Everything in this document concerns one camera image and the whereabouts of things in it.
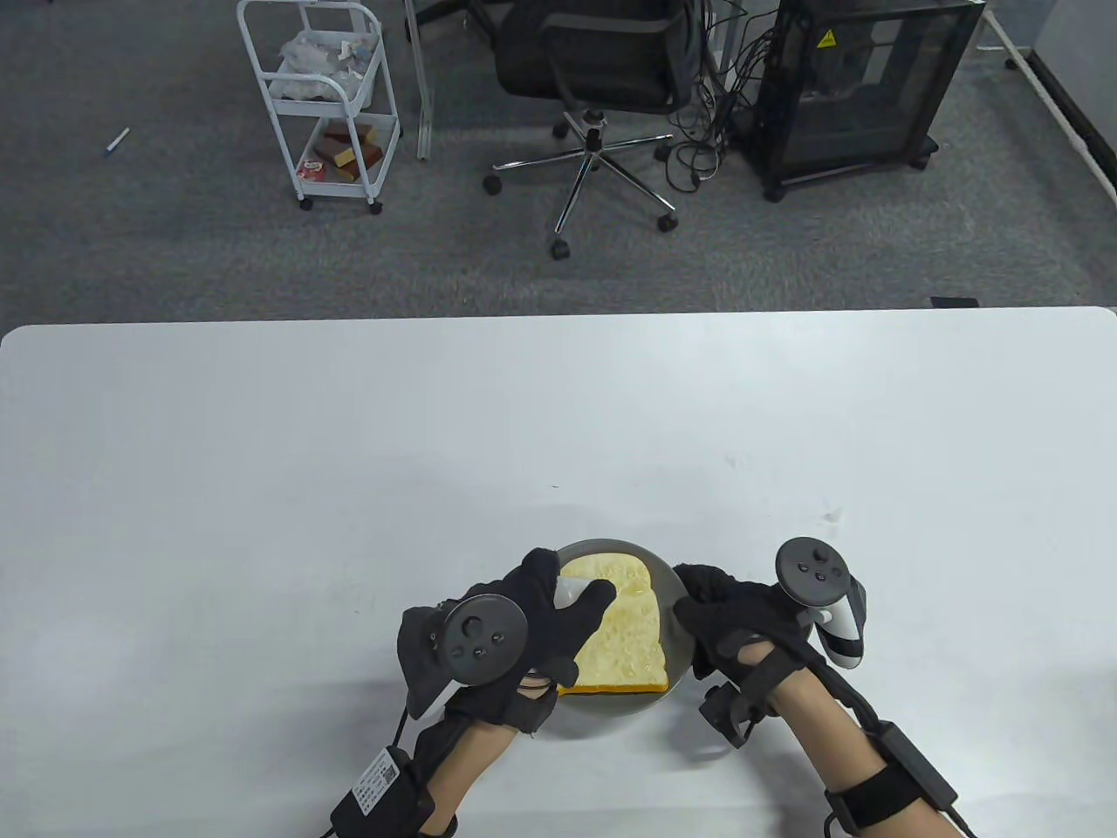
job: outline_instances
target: toast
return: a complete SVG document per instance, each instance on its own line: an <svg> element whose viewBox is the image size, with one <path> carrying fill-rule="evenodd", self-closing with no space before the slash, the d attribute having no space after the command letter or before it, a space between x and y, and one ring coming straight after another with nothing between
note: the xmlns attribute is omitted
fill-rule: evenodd
<svg viewBox="0 0 1117 838"><path fill-rule="evenodd" d="M596 553L574 559L561 575L608 579L617 587L617 599L574 658L577 683L560 687L558 694L666 693L670 685L659 644L659 600L645 563L634 555Z"/></svg>

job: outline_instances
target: white metal trolley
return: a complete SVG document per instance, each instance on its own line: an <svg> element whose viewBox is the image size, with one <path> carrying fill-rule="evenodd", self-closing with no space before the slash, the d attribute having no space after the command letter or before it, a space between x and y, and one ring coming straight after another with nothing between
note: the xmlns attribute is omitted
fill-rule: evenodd
<svg viewBox="0 0 1117 838"><path fill-rule="evenodd" d="M372 36L375 41L372 46L373 55L369 64L369 69L361 82L360 87L353 98L349 98L342 86L334 79L313 73L295 73L288 66L285 58L278 70L269 72L260 67L259 56L256 46L249 34L248 25L245 22L245 9L251 3L283 3L285 6L297 6L303 18L303 32L311 36L316 42L341 46L342 41L354 40L361 37ZM352 28L346 31L330 31L312 29L311 21L306 13L307 8L312 9L341 9L350 12ZM245 47L248 49L248 57L256 70L256 80L260 86L260 94L264 96L264 104L271 117L271 126L275 128L276 139L279 141L279 150L283 152L284 161L287 163L287 172L290 175L292 185L295 188L295 196L298 198L299 207L309 210L314 206L312 196L337 196L364 198L369 202L369 210L373 215L379 215L383 206L378 200L380 190L383 188L388 170L391 168L392 158L395 154L395 145L400 139L400 117L395 109L395 93L392 91L392 76L388 72L388 58L384 55L384 40L380 27L380 21L360 2L346 2L343 0L240 0L237 3L237 22L240 23L240 34L245 39ZM371 107L373 89L376 78L383 79L384 89L388 94L389 113L374 113L365 108ZM277 98L275 93L277 84L285 82L318 82L332 87L337 95L337 102L318 101L295 101ZM299 159L292 160L290 151L287 149L287 141L283 133L283 125L279 123L280 116L316 116L318 117L311 139L303 149ZM364 155L356 154L356 164L360 178L352 183L336 181L311 181L298 177L299 166L306 160L314 160L314 145L322 136L326 125L332 120L344 120L349 126L350 141L354 149L361 147L357 134L357 125L369 125L376 135L376 144L381 146L384 156L376 161L371 168L365 168Z"/></svg>

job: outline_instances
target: plastic bag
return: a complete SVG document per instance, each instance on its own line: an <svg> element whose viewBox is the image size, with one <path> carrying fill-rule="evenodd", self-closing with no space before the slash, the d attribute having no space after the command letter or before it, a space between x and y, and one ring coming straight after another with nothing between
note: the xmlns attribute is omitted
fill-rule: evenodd
<svg viewBox="0 0 1117 838"><path fill-rule="evenodd" d="M318 44L306 32L300 32L283 45L279 55L286 60L288 72L328 76L345 91L345 97L352 99L356 96L361 82L364 80L364 73L369 68L367 61L362 61L361 58L371 55L371 45L360 37L354 38L352 42L345 41L342 49L338 49L328 44ZM276 82L271 93L276 98L303 102L338 101L337 91L324 82Z"/></svg>

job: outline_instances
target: round plate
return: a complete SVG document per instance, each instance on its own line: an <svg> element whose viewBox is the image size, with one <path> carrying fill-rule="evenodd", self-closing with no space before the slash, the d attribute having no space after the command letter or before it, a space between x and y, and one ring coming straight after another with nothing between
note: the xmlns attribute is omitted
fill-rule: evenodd
<svg viewBox="0 0 1117 838"><path fill-rule="evenodd" d="M682 580L670 564L650 550L614 539L590 539L570 544L558 551L558 564L562 566L583 555L595 553L634 555L648 568L651 574L651 590L659 601L659 642L667 659L667 693L670 693L690 669L690 660L695 654L695 639L682 630L671 611L676 601L687 596ZM650 707L667 693L564 695L560 701L581 713L594 716L624 716Z"/></svg>

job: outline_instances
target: black strap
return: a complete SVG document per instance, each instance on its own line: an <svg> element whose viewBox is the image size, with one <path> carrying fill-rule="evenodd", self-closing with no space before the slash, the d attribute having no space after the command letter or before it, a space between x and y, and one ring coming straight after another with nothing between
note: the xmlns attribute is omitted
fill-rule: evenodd
<svg viewBox="0 0 1117 838"><path fill-rule="evenodd" d="M916 781L896 763L852 789L825 794L841 828L853 836L904 811L922 796Z"/></svg>
<svg viewBox="0 0 1117 838"><path fill-rule="evenodd" d="M737 684L737 688L750 705L764 707L772 691L786 680L787 676L802 669L803 666L801 660L795 660L776 646Z"/></svg>
<svg viewBox="0 0 1117 838"><path fill-rule="evenodd" d="M547 721L557 701L558 691L554 684L538 698L528 698L517 692L508 703L502 723L521 733L535 733Z"/></svg>

